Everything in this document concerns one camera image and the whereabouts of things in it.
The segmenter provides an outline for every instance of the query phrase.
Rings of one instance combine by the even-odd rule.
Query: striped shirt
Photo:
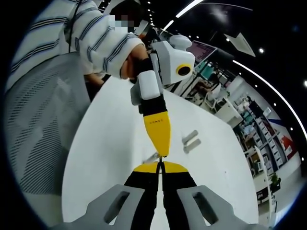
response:
[[[36,18],[12,61],[6,84],[10,89],[24,74],[47,59],[68,53],[70,21],[78,0],[53,0]],[[142,41],[132,33],[112,26],[110,15],[103,15],[93,0],[82,0],[75,16],[71,47],[96,71],[119,77],[120,68],[132,49]]]

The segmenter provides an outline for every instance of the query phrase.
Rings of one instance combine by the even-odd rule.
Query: gray chair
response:
[[[3,125],[12,170],[25,198],[48,226],[62,222],[66,159],[89,105],[77,53],[41,63],[5,95]]]

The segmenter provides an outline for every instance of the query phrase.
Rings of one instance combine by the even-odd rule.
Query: ceiling light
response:
[[[193,2],[191,2],[189,5],[187,5],[182,11],[180,11],[177,15],[176,18],[181,17],[183,14],[185,14],[186,12],[188,12],[190,9],[192,9],[194,6],[198,5],[199,3],[201,3],[203,0],[194,0]]]
[[[298,115],[296,114],[295,110],[292,108],[292,106],[288,103],[288,101],[281,95],[281,93],[275,89],[270,83],[268,83],[263,77],[261,77],[259,74],[255,73],[254,71],[252,71],[250,68],[246,67],[245,65],[237,62],[236,60],[233,60],[234,63],[236,63],[237,65],[243,67],[244,69],[246,69],[247,71],[249,71],[250,73],[254,74],[257,78],[259,78],[261,81],[263,81],[267,86],[269,86],[282,100],[283,102],[289,107],[289,109],[291,110],[291,112],[293,113],[294,117],[297,119],[297,122],[299,123],[299,125],[301,126],[301,129],[304,133],[305,139],[307,140],[307,132],[303,126],[302,121],[299,119]]]
[[[171,24],[173,24],[174,20],[171,20],[164,28],[163,30],[166,30],[168,27],[171,26]]]

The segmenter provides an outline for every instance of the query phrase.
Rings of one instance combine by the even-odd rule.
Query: potted plant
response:
[[[280,182],[281,182],[281,178],[279,178],[277,176],[276,173],[273,173],[271,176],[271,185],[270,185],[270,189],[272,193],[275,193],[276,191],[278,191],[280,189]]]

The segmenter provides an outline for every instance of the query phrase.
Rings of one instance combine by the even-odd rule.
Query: black ceiling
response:
[[[306,68],[306,20],[302,2],[288,3],[263,0],[208,0],[203,1],[181,16],[176,15],[192,0],[141,0],[141,4],[152,15],[156,27],[164,28],[171,20],[174,23],[167,29],[172,34],[191,36],[216,46],[235,56],[235,59],[261,75],[271,83],[290,103],[307,128],[307,80]],[[236,36],[242,33],[253,49],[256,57],[241,53],[224,34]],[[248,71],[236,64],[226,68],[242,76],[270,103],[277,103],[276,112],[284,125],[290,129],[301,155],[306,154],[307,140],[296,118],[284,102],[268,86]]]

